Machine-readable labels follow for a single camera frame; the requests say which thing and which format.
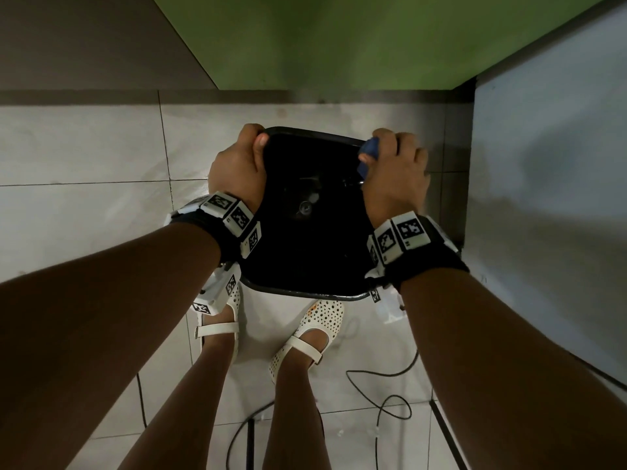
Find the person's right hand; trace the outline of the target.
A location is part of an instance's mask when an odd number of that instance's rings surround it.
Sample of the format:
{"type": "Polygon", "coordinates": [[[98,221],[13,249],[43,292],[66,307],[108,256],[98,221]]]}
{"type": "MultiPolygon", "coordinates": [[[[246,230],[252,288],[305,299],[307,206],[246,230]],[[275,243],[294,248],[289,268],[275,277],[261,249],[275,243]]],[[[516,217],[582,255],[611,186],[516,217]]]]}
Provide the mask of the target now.
{"type": "Polygon", "coordinates": [[[367,167],[362,192],[373,228],[402,213],[423,209],[430,183],[428,152],[427,160],[377,160],[366,153],[361,153],[359,160],[367,167]]]}

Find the person's left hand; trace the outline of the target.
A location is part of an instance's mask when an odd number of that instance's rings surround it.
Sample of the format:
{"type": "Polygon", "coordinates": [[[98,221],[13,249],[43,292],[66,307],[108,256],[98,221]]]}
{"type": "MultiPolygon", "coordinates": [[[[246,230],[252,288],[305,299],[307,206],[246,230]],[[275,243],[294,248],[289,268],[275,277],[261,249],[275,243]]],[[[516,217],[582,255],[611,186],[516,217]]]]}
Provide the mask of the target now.
{"type": "Polygon", "coordinates": [[[246,124],[237,141],[219,152],[208,174],[208,192],[224,192],[239,198],[252,212],[260,208],[266,185],[263,150],[254,149],[253,142],[262,125],[246,124]]]}

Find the black plastic bin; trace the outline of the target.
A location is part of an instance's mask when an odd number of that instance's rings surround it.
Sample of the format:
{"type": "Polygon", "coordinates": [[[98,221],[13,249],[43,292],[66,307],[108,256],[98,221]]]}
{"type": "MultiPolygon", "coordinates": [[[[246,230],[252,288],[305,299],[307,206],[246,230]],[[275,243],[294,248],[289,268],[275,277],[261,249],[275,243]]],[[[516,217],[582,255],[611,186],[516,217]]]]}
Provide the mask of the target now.
{"type": "Polygon", "coordinates": [[[286,126],[265,130],[262,237],[240,263],[255,291],[355,301],[384,286],[367,248],[365,140],[286,126]]]}

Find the person's right forearm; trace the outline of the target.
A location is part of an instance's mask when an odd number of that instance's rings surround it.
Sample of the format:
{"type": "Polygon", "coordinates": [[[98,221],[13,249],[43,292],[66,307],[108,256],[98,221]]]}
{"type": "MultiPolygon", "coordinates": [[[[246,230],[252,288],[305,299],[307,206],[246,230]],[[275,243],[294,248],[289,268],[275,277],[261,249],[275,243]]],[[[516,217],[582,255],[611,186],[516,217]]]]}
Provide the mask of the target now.
{"type": "Polygon", "coordinates": [[[472,470],[627,470],[627,405],[474,277],[433,269],[401,295],[472,470]]]}

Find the person's left forearm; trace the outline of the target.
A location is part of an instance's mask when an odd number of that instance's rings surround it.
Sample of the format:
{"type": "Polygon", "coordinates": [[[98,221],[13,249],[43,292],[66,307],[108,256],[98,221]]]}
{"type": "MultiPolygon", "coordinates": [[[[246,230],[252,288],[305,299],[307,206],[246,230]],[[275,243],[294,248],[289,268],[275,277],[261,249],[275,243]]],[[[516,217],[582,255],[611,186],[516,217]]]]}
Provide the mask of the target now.
{"type": "Polygon", "coordinates": [[[0,284],[0,470],[64,470],[219,259],[175,223],[0,284]]]}

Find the black marker wristband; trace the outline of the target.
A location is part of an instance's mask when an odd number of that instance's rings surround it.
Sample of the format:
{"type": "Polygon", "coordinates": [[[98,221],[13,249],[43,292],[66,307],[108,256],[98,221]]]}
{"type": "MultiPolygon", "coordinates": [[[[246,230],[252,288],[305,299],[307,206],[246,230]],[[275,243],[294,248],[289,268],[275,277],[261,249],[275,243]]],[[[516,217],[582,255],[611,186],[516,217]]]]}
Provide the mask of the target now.
{"type": "Polygon", "coordinates": [[[375,286],[394,286],[433,269],[469,273],[459,250],[429,216],[411,211],[396,215],[367,238],[372,268],[365,279],[375,286]]]}
{"type": "Polygon", "coordinates": [[[217,191],[195,198],[164,221],[198,226],[219,245],[221,262],[242,263],[262,239],[262,224],[239,198],[217,191]]]}

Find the white perforated shoe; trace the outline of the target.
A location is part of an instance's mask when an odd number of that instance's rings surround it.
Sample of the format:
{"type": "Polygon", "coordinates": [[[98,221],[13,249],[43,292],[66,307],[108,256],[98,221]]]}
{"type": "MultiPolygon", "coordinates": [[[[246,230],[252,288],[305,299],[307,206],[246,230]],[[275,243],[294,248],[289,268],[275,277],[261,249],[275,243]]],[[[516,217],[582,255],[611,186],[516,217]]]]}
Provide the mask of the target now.
{"type": "Polygon", "coordinates": [[[270,361],[273,384],[277,383],[281,366],[293,351],[307,358],[309,368],[321,362],[341,331],[345,310],[344,302],[336,300],[317,300],[311,305],[294,333],[270,361]]]}
{"type": "Polygon", "coordinates": [[[209,313],[208,305],[201,304],[199,299],[194,300],[192,309],[198,317],[198,324],[194,329],[194,338],[201,339],[202,345],[205,344],[206,337],[216,335],[232,335],[234,338],[233,354],[231,356],[231,364],[235,362],[239,351],[239,309],[241,306],[241,286],[236,282],[233,289],[229,293],[228,300],[224,308],[230,308],[233,312],[233,320],[230,322],[215,322],[210,324],[204,323],[205,316],[213,316],[209,313]]]}

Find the person's right leg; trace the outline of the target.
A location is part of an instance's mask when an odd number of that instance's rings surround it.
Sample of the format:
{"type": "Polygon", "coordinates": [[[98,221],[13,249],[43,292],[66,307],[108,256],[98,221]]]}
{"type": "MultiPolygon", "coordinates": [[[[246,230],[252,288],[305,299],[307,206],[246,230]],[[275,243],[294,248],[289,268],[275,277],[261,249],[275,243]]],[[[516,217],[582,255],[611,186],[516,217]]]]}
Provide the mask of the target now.
{"type": "Polygon", "coordinates": [[[311,363],[295,349],[281,363],[262,470],[331,470],[322,418],[309,381],[311,363]]]}

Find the person's leg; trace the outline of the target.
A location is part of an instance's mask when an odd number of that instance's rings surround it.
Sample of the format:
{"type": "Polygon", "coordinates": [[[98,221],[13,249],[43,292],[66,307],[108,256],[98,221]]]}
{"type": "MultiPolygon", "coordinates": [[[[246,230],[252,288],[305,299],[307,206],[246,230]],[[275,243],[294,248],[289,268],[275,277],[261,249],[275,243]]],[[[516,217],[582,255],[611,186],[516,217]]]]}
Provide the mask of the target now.
{"type": "Polygon", "coordinates": [[[281,363],[262,470],[331,470],[322,418],[309,381],[311,363],[295,349],[281,363]]]}
{"type": "Polygon", "coordinates": [[[201,354],[124,458],[119,470],[206,470],[234,334],[204,338],[201,354]]]}

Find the person's left leg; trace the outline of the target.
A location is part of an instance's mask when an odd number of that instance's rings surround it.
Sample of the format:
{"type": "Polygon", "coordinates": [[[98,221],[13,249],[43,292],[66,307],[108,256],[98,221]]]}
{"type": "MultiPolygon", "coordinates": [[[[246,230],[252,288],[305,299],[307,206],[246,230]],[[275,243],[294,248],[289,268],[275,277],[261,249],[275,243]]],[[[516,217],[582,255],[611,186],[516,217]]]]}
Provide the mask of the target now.
{"type": "Polygon", "coordinates": [[[206,470],[234,334],[204,338],[201,354],[124,458],[119,470],[206,470]]]}

